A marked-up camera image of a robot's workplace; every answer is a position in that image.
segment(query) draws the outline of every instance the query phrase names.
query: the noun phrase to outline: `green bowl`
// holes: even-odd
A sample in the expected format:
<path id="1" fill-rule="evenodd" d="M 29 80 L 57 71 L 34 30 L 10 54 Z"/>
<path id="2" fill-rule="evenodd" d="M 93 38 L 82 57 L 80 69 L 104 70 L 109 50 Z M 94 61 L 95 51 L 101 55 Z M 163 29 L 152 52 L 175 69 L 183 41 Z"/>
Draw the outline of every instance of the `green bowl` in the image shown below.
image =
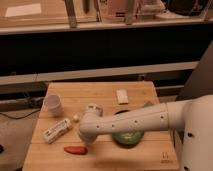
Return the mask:
<path id="1" fill-rule="evenodd" d="M 124 112 L 128 112 L 128 110 L 117 112 L 117 114 L 122 114 Z M 114 133 L 112 134 L 112 138 L 120 145 L 126 145 L 128 147 L 137 145 L 141 138 L 143 137 L 144 132 L 128 132 L 128 133 Z"/>

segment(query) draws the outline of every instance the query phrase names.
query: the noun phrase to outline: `white container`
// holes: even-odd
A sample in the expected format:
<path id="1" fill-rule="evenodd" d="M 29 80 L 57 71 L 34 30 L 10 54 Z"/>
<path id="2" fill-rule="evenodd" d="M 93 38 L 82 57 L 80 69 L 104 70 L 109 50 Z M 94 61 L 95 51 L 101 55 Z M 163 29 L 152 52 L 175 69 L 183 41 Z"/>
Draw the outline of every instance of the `white container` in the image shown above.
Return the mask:
<path id="1" fill-rule="evenodd" d="M 44 98 L 44 106 L 54 117 L 59 117 L 63 113 L 60 97 L 57 94 L 50 94 Z"/>

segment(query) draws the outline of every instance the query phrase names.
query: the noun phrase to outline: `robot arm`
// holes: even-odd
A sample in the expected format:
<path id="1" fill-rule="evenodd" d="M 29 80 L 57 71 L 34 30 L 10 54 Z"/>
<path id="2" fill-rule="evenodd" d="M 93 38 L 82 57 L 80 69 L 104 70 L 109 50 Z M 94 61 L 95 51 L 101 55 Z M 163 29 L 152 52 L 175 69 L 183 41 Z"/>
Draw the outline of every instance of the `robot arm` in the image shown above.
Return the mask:
<path id="1" fill-rule="evenodd" d="M 98 135 L 116 132 L 184 130 L 180 171 L 213 170 L 213 95 L 195 100 L 164 103 L 101 117 L 95 104 L 86 107 L 79 136 L 93 142 Z"/>
<path id="2" fill-rule="evenodd" d="M 79 126 L 79 135 L 85 142 L 95 141 L 98 135 L 134 132 L 184 129 L 182 110 L 189 101 L 163 103 L 142 109 L 101 117 L 100 107 L 89 104 Z"/>

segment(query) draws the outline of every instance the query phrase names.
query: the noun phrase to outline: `white eraser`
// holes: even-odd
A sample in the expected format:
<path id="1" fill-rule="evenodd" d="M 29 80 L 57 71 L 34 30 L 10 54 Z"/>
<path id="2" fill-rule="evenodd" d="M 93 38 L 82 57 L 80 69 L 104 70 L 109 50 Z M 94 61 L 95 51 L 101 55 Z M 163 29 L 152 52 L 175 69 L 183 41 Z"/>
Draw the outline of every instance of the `white eraser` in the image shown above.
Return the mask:
<path id="1" fill-rule="evenodd" d="M 116 93 L 117 93 L 118 104 L 128 104 L 129 103 L 127 91 L 125 89 L 117 90 Z"/>
<path id="2" fill-rule="evenodd" d="M 52 127 L 43 132 L 43 138 L 47 143 L 52 143 L 60 136 L 68 132 L 72 128 L 70 119 L 66 118 L 59 121 Z"/>

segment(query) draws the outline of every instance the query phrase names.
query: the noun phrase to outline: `cable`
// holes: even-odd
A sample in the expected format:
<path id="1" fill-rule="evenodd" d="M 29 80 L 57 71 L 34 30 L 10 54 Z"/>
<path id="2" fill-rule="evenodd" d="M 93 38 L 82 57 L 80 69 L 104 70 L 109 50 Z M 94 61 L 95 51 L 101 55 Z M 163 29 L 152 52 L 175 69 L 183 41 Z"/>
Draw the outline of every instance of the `cable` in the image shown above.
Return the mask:
<path id="1" fill-rule="evenodd" d="M 13 116 L 10 116 L 10 115 L 8 115 L 8 114 L 1 113 L 1 112 L 0 112 L 0 115 L 4 116 L 4 117 L 6 117 L 6 118 L 9 118 L 9 119 L 19 120 L 19 119 L 24 119 L 24 118 L 26 118 L 26 117 L 28 117 L 28 116 L 30 116 L 30 115 L 36 113 L 36 112 L 39 112 L 40 110 L 41 110 L 41 109 L 32 111 L 31 113 L 29 113 L 29 114 L 27 114 L 27 115 L 25 115 L 25 116 L 21 116 L 21 117 L 13 117 Z"/>

